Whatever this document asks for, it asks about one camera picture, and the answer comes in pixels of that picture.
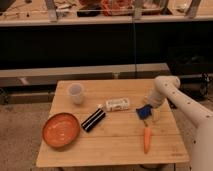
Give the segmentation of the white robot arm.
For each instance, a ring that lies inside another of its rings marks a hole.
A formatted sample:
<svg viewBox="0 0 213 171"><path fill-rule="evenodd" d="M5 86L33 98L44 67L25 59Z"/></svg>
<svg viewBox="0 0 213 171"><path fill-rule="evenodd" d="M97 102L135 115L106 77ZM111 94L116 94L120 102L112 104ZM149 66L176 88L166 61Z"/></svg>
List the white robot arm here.
<svg viewBox="0 0 213 171"><path fill-rule="evenodd" d="M191 171L213 171L213 111L179 90L177 76L157 76L147 103L158 108L168 98L197 128L190 166Z"/></svg>

